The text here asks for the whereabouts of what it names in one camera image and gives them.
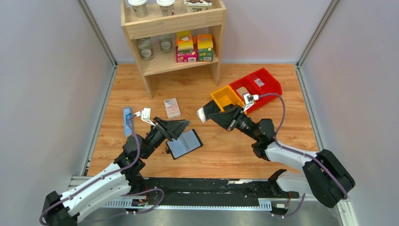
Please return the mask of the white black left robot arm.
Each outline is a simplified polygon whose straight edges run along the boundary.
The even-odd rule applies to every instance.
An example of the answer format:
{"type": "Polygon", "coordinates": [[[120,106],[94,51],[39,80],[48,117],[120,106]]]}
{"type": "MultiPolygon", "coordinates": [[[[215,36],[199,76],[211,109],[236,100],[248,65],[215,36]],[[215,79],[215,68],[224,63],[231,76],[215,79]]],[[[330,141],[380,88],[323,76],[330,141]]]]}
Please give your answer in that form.
{"type": "Polygon", "coordinates": [[[163,120],[154,117],[146,137],[136,134],[134,118],[128,120],[132,134],[126,139],[122,153],[103,171],[83,184],[58,194],[49,193],[39,223],[43,226],[76,226],[109,201],[124,195],[142,195],[140,170],[147,159],[165,140],[179,138],[190,125],[189,120],[163,120]]]}

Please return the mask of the black leather card holder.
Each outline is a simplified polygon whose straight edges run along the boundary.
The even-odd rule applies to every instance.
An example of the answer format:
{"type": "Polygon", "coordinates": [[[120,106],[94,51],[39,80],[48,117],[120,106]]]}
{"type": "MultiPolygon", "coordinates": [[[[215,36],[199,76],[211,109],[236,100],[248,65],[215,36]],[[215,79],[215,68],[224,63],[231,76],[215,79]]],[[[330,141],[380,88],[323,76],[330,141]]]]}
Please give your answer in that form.
{"type": "Polygon", "coordinates": [[[184,132],[178,139],[172,139],[166,142],[166,154],[171,154],[176,160],[200,147],[203,143],[195,129],[184,132]]]}

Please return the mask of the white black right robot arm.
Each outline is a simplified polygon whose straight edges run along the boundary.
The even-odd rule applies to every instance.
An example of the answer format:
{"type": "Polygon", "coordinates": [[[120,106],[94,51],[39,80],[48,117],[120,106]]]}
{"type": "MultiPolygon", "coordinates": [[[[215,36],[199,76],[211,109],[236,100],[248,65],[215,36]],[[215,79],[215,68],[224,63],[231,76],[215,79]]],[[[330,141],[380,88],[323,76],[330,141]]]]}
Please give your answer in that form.
{"type": "Polygon", "coordinates": [[[253,152],[258,158],[298,170],[298,173],[283,170],[277,174],[275,181],[282,191],[311,194],[321,204],[332,208],[347,199],[349,191],[356,185],[332,151],[306,151],[277,140],[277,129],[272,119],[254,122],[238,105],[224,112],[211,113],[208,118],[226,131],[237,129],[252,138],[255,141],[253,152]]]}

